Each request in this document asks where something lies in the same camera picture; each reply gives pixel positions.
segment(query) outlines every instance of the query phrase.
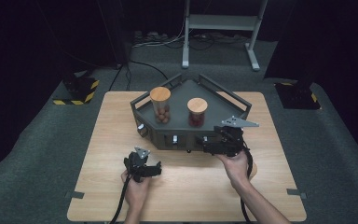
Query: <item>clear plastic jar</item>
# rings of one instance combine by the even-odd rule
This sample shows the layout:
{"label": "clear plastic jar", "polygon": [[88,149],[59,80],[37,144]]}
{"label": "clear plastic jar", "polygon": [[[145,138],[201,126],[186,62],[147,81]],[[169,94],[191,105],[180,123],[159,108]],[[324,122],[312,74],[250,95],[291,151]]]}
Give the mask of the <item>clear plastic jar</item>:
{"label": "clear plastic jar", "polygon": [[150,92],[157,123],[168,123],[170,121],[170,97],[171,91],[165,87],[156,87]]}
{"label": "clear plastic jar", "polygon": [[205,121],[205,111],[208,103],[202,98],[193,98],[188,101],[188,124],[192,127],[200,127]]}

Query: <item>wire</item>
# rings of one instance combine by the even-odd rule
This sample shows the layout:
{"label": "wire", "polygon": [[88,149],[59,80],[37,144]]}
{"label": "wire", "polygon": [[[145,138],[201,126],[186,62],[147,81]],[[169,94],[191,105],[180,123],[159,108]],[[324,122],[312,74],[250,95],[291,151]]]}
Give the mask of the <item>wire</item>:
{"label": "wire", "polygon": [[110,84],[110,87],[109,87],[109,90],[108,90],[108,91],[111,91],[111,90],[112,90],[113,84],[115,83],[116,78],[118,77],[118,74],[121,72],[121,69],[122,69],[122,68],[123,68],[123,66],[121,66],[121,67],[118,69],[118,72],[116,73],[115,78],[113,78],[113,81],[112,81],[112,83]]}
{"label": "wire", "polygon": [[167,47],[167,48],[169,48],[169,49],[181,49],[181,48],[183,47],[183,42],[180,43],[180,45],[177,46],[177,47],[170,46],[170,44],[166,44],[166,45],[164,45],[164,46]]}
{"label": "wire", "polygon": [[199,39],[197,36],[195,36],[196,38],[196,40],[198,40],[199,42],[204,42],[204,43],[207,43],[208,41],[212,41],[212,43],[210,43],[210,45],[209,46],[207,46],[207,47],[205,47],[205,48],[203,48],[203,49],[197,49],[197,48],[194,48],[194,47],[192,47],[192,46],[190,46],[192,49],[195,49],[195,50],[206,50],[206,49],[209,49],[211,46],[213,46],[213,44],[214,44],[214,38],[213,38],[213,36],[211,36],[210,35],[210,39],[204,39],[204,38],[201,38],[201,39]]}
{"label": "wire", "polygon": [[103,9],[101,8],[100,1],[97,1],[97,4],[98,4],[98,8],[100,9],[100,13],[101,13],[101,17],[102,17],[102,19],[103,19],[103,25],[104,25],[105,31],[106,31],[106,33],[107,33],[107,37],[109,38],[110,48],[112,48],[113,53],[115,53],[115,47],[113,47],[112,37],[111,37],[110,34],[109,34],[109,30],[107,29],[106,21],[105,21],[105,19],[104,19],[104,17],[103,17]]}
{"label": "wire", "polygon": [[37,7],[38,7],[40,13],[41,13],[42,16],[43,16],[43,19],[45,20],[45,23],[46,23],[48,29],[50,30],[51,34],[52,34],[53,37],[54,37],[54,40],[55,40],[55,42],[57,43],[58,48],[59,48],[63,53],[65,53],[66,55],[70,56],[71,58],[73,58],[73,59],[75,59],[75,60],[77,60],[77,61],[79,61],[79,62],[88,64],[88,65],[91,65],[91,66],[94,66],[94,67],[112,68],[112,67],[110,67],[110,66],[102,66],[102,65],[95,64],[95,63],[87,62],[87,61],[85,61],[85,60],[82,60],[82,59],[76,57],[75,55],[71,54],[70,52],[66,51],[65,49],[63,49],[62,46],[61,46],[61,44],[60,44],[60,41],[58,40],[57,36],[54,34],[53,29],[51,28],[51,25],[50,25],[50,23],[48,22],[48,18],[46,17],[45,13],[43,12],[42,7],[39,5],[39,1],[36,0],[36,4],[37,4]]}
{"label": "wire", "polygon": [[131,73],[131,70],[130,70],[130,67],[127,65],[127,72],[126,72],[126,77],[127,77],[127,87],[126,87],[126,91],[129,91],[130,90],[130,85],[131,85],[131,77],[132,77],[132,73]]}
{"label": "wire", "polygon": [[123,190],[121,191],[121,196],[120,196],[120,201],[118,203],[117,211],[115,213],[115,216],[112,218],[112,221],[110,221],[110,224],[114,224],[117,220],[118,215],[120,214],[121,207],[123,206],[123,202],[124,202],[124,197],[127,191],[127,186],[129,185],[130,180],[131,180],[131,175],[128,174],[126,181],[124,182]]}
{"label": "wire", "polygon": [[206,13],[206,11],[208,10],[208,8],[209,8],[209,6],[211,5],[211,3],[212,3],[212,0],[209,0],[208,6],[206,6],[206,8],[205,8],[205,10],[204,10],[204,13],[203,13],[203,14],[205,14],[205,13]]}
{"label": "wire", "polygon": [[[253,165],[254,165],[254,160],[253,160],[253,156],[250,152],[250,149],[248,148],[246,142],[244,140],[242,140],[242,145],[244,146],[243,151],[245,152],[246,158],[248,158],[248,171],[247,171],[247,176],[248,178],[250,178],[252,170],[253,170]],[[245,209],[245,202],[243,201],[243,199],[241,199],[241,210],[243,213],[243,216],[245,217],[246,220],[246,224],[251,224],[252,221],[249,219],[248,214],[246,213],[246,209]]]}
{"label": "wire", "polygon": [[155,67],[155,66],[153,66],[153,65],[151,65],[151,64],[148,64],[148,63],[138,63],[138,64],[142,64],[142,65],[149,66],[149,67],[152,67],[152,68],[156,69],[157,71],[159,71],[159,72],[165,77],[165,79],[168,80],[167,76],[166,76],[161,70],[159,70],[157,67]]}
{"label": "wire", "polygon": [[219,43],[219,44],[237,44],[237,43],[241,43],[241,42],[246,42],[248,40],[247,37],[244,37],[244,36],[239,36],[239,37],[236,37],[234,38],[234,40],[232,41],[219,41],[219,40],[224,40],[224,39],[227,39],[227,38],[231,38],[231,37],[228,37],[226,35],[221,35],[221,36],[213,36],[214,40],[216,43]]}
{"label": "wire", "polygon": [[134,45],[132,47],[133,48],[139,48],[139,47],[142,47],[142,46],[148,46],[148,47],[163,46],[163,45],[167,45],[167,44],[171,44],[173,42],[176,42],[179,39],[182,39],[184,37],[182,35],[182,32],[183,32],[183,30],[185,28],[185,23],[186,23],[186,1],[185,1],[185,11],[184,11],[184,14],[183,14],[182,28],[180,29],[179,35],[177,35],[173,40],[170,40],[170,41],[167,41],[167,42],[161,42],[161,41],[159,41],[159,42],[149,42],[149,43],[137,44],[137,45]]}

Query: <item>metal tray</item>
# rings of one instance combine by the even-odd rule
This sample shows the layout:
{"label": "metal tray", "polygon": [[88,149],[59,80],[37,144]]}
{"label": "metal tray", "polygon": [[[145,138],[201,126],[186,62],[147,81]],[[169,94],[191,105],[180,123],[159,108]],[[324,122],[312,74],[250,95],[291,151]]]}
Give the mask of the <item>metal tray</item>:
{"label": "metal tray", "polygon": [[[171,120],[157,123],[153,105],[150,101],[150,91],[131,102],[132,113],[138,133],[149,138],[158,149],[202,150],[196,137],[216,138],[218,134],[213,126],[221,125],[222,120],[232,116],[246,119],[252,105],[235,93],[218,85],[205,75],[196,79],[182,79],[179,74],[159,86],[167,87],[171,91],[169,100]],[[195,97],[207,101],[205,121],[201,127],[192,127],[187,123],[187,102]]]}

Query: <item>yellow and black hazard stripe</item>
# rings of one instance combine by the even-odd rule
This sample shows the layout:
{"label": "yellow and black hazard stripe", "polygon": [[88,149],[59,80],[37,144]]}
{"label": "yellow and black hazard stripe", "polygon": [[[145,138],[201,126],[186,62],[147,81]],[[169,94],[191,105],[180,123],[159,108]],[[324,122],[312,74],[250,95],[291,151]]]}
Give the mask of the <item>yellow and black hazard stripe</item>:
{"label": "yellow and black hazard stripe", "polygon": [[[289,82],[283,82],[281,84],[284,86],[293,86],[293,83],[289,83]],[[316,98],[316,95],[313,92],[310,94],[310,97],[312,98],[313,103],[318,102],[318,99]]]}
{"label": "yellow and black hazard stripe", "polygon": [[55,105],[85,105],[88,104],[91,99],[94,97],[94,93],[97,89],[99,80],[94,80],[89,87],[87,92],[83,93],[83,97],[81,99],[53,99],[53,104]]}

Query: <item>wrist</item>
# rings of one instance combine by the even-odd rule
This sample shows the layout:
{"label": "wrist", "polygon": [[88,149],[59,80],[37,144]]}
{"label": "wrist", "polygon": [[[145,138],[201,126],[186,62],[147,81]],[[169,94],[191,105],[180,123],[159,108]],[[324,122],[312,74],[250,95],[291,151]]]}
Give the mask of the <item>wrist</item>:
{"label": "wrist", "polygon": [[132,211],[133,213],[141,213],[142,208],[144,205],[142,203],[133,203],[129,206],[129,211]]}
{"label": "wrist", "polygon": [[142,213],[142,207],[130,206],[124,224],[138,224]]}
{"label": "wrist", "polygon": [[253,186],[249,179],[243,179],[238,183],[233,183],[234,189],[240,194],[240,192],[248,192]]}

